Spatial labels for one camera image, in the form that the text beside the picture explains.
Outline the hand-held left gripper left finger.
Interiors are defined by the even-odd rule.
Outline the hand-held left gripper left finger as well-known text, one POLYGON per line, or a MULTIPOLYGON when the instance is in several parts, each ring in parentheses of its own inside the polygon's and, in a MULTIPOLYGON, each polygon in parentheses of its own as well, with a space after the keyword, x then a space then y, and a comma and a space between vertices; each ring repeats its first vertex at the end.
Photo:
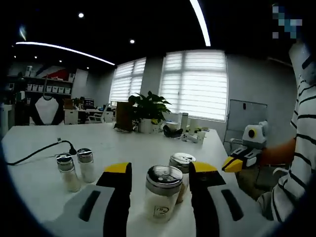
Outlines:
POLYGON ((107 166, 96 184, 86 185, 44 226, 55 237, 124 237, 131 189, 131 163, 107 166))

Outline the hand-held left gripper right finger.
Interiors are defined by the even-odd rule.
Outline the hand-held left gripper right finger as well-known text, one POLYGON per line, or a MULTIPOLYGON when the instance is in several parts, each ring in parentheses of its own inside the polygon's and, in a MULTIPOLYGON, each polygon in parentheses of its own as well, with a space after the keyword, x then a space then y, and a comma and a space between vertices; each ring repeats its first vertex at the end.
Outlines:
POLYGON ((278 222, 266 219, 259 203, 204 162, 190 162, 191 204, 198 237, 269 237, 278 222))

